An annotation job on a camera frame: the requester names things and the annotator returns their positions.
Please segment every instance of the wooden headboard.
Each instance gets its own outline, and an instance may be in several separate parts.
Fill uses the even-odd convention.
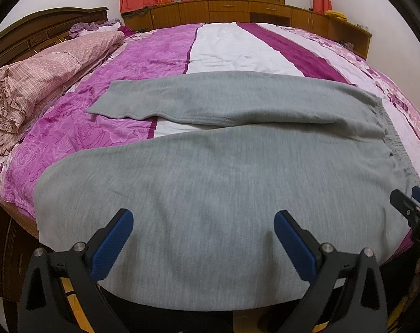
[[[106,11],[106,7],[61,7],[25,16],[0,33],[0,67],[65,41],[69,28],[78,22],[105,22]]]

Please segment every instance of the pink checkered pillowcase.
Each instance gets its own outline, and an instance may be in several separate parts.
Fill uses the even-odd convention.
[[[28,128],[30,118],[39,116],[35,108],[44,107],[39,102],[60,97],[69,88],[67,82],[74,83],[73,77],[80,79],[123,42],[120,31],[89,34],[1,67],[0,152],[8,152],[23,124],[27,122]]]

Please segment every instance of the magenta stripe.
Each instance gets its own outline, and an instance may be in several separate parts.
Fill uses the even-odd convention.
[[[37,120],[5,173],[2,199],[14,203],[24,215],[35,217],[33,195],[37,179],[51,164],[76,151],[131,144],[146,140],[156,126],[154,119],[108,119],[86,109],[115,80],[145,80],[184,73],[196,29],[202,24],[159,29],[131,41],[124,51],[65,94],[52,111]]]
[[[284,36],[264,29],[256,23],[238,22],[237,24],[253,36],[264,41],[272,49],[279,51],[304,76],[348,83],[344,76],[333,68],[326,59],[315,55],[313,52],[286,39]]]
[[[194,44],[194,42],[196,41],[196,38],[197,38],[197,31],[199,30],[199,28],[200,28],[200,27],[202,27],[202,24],[201,24],[201,26],[199,26],[198,28],[196,28],[196,31],[195,31],[195,33],[194,33],[194,39],[193,39],[193,41],[191,42],[190,48],[189,48],[189,50],[188,50],[188,53],[187,53],[187,59],[186,59],[186,61],[185,61],[185,67],[184,67],[184,71],[183,71],[183,73],[182,73],[182,74],[186,74],[186,73],[187,73],[187,71],[188,71],[188,65],[189,65],[189,63],[190,63],[191,48],[193,47],[193,44]],[[157,117],[157,116],[155,116],[155,117],[153,118],[153,120],[151,121],[151,125],[150,125],[150,128],[149,128],[149,130],[148,130],[148,136],[147,136],[147,139],[152,139],[152,138],[154,138],[154,132],[156,131],[156,127],[157,127],[157,120],[158,120],[158,117]]]

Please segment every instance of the purple ruffle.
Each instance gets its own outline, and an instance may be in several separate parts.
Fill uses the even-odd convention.
[[[103,24],[96,24],[94,22],[92,23],[78,22],[77,24],[71,26],[71,28],[69,29],[69,35],[70,37],[74,39],[75,37],[78,36],[79,32],[81,32],[82,30],[95,31],[95,30],[99,30],[101,26],[112,26],[116,22],[120,22],[120,24],[122,25],[122,22],[119,19],[108,20],[108,21],[105,21]]]

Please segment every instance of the metal screw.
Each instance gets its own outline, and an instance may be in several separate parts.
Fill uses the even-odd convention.
[[[326,253],[331,253],[333,252],[333,245],[331,245],[330,243],[324,243],[321,246],[322,250]]]
[[[44,253],[43,248],[37,248],[37,249],[33,252],[33,255],[34,255],[35,257],[40,257],[43,253]]]
[[[373,250],[370,248],[364,248],[364,255],[366,255],[367,257],[373,257]]]
[[[81,252],[81,251],[83,251],[85,249],[85,247],[86,247],[86,244],[84,242],[82,242],[82,241],[79,241],[76,244],[74,244],[73,249],[76,252]]]

